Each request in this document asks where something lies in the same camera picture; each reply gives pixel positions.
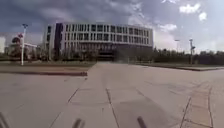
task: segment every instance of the curved building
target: curved building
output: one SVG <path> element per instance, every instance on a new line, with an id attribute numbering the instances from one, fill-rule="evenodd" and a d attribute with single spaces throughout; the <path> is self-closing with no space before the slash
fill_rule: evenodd
<path id="1" fill-rule="evenodd" d="M 132 25 L 56 23 L 47 26 L 44 43 L 50 56 L 58 56 L 61 52 L 152 48 L 153 31 Z"/>

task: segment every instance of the pavement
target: pavement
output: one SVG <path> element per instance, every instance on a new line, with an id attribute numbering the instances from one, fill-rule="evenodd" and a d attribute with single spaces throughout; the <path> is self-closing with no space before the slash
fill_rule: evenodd
<path id="1" fill-rule="evenodd" d="M 10 128 L 223 128 L 224 71 L 97 63 L 88 77 L 0 74 Z"/>

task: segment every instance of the tall building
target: tall building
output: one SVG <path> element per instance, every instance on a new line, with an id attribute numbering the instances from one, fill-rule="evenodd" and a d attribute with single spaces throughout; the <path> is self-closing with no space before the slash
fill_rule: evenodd
<path id="1" fill-rule="evenodd" d="M 5 37 L 0 37 L 0 53 L 5 52 Z"/>
<path id="2" fill-rule="evenodd" d="M 106 23 L 56 23 L 46 26 L 43 43 L 50 58 L 63 52 L 117 51 L 153 47 L 153 30 Z"/>

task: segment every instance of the building facade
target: building facade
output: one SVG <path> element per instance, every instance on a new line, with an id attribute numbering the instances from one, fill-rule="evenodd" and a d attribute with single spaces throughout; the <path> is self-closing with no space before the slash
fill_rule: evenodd
<path id="1" fill-rule="evenodd" d="M 56 23 L 48 25 L 43 43 L 50 58 L 63 52 L 111 51 L 129 47 L 152 48 L 153 31 L 131 25 Z"/>

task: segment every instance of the sky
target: sky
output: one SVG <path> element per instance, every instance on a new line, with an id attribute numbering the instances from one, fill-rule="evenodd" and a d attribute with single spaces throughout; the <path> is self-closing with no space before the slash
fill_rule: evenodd
<path id="1" fill-rule="evenodd" d="M 57 22 L 107 22 L 149 27 L 154 46 L 196 52 L 224 50 L 222 0 L 0 0 L 0 36 L 7 44 L 28 24 L 26 41 L 42 43 Z"/>

